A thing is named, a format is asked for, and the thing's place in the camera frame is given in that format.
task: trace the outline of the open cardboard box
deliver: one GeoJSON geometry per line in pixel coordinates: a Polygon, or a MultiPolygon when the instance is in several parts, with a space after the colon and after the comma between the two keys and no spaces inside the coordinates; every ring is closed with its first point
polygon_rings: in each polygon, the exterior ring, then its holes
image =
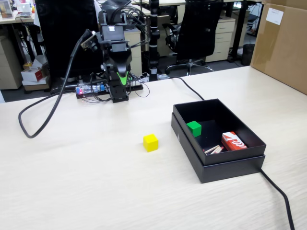
{"type": "Polygon", "coordinates": [[[266,144],[218,99],[175,104],[172,128],[202,183],[258,173],[266,144]],[[201,124],[201,135],[194,137],[187,123],[201,124]],[[234,131],[246,149],[206,155],[216,145],[223,146],[222,134],[234,131]]]}

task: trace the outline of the white label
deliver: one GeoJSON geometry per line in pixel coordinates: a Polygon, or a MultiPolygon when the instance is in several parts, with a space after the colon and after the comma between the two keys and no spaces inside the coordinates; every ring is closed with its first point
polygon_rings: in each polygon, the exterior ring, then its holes
{"type": "Polygon", "coordinates": [[[283,19],[283,12],[273,9],[273,8],[269,8],[269,12],[268,12],[268,16],[267,16],[267,21],[280,25],[280,23],[282,22],[283,19]]]}

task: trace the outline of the red box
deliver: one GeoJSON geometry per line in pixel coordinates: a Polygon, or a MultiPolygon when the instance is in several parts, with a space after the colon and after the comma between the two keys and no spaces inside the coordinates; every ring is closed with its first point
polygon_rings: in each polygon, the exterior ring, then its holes
{"type": "Polygon", "coordinates": [[[234,132],[223,133],[222,144],[228,151],[243,150],[247,148],[234,132]]]}
{"type": "Polygon", "coordinates": [[[38,82],[43,78],[43,73],[40,69],[25,69],[21,72],[24,81],[38,82]]]}

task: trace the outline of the green cube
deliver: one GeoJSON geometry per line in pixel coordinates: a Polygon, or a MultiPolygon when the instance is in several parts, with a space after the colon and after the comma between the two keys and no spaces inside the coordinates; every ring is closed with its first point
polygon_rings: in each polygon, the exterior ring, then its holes
{"type": "Polygon", "coordinates": [[[187,123],[187,126],[189,127],[194,137],[198,137],[201,135],[201,125],[198,124],[196,121],[187,123]]]}

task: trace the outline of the office chair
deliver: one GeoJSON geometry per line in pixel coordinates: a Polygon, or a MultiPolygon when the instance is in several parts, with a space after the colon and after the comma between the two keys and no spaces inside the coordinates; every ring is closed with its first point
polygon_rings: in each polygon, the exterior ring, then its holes
{"type": "MultiPolygon", "coordinates": [[[[63,78],[71,52],[86,29],[98,31],[94,0],[36,0],[50,75],[63,78]]],[[[101,72],[101,52],[79,49],[70,77],[101,72]]]]}
{"type": "Polygon", "coordinates": [[[166,74],[174,69],[187,68],[187,76],[189,76],[193,66],[213,71],[200,58],[214,53],[215,30],[223,3],[223,0],[186,0],[186,11],[182,23],[177,25],[163,24],[166,32],[166,44],[177,53],[177,63],[179,63],[168,66],[165,69],[166,74]],[[170,35],[167,34],[167,28],[172,31],[170,35]]]}

